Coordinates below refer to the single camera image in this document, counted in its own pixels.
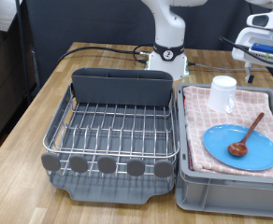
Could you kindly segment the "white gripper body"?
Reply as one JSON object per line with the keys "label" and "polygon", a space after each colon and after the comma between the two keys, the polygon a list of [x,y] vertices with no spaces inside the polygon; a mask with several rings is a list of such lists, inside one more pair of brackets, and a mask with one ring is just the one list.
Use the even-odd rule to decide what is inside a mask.
{"label": "white gripper body", "polygon": [[234,59],[273,68],[273,31],[245,28],[231,45]]}

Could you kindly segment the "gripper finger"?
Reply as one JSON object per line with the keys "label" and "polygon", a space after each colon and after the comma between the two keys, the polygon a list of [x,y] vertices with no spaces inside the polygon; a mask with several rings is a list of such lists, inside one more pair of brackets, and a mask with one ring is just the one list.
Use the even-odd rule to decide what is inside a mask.
{"label": "gripper finger", "polygon": [[254,80],[254,75],[251,73],[251,66],[252,66],[252,63],[245,62],[245,71],[247,74],[245,77],[245,82],[250,84],[252,84]]}

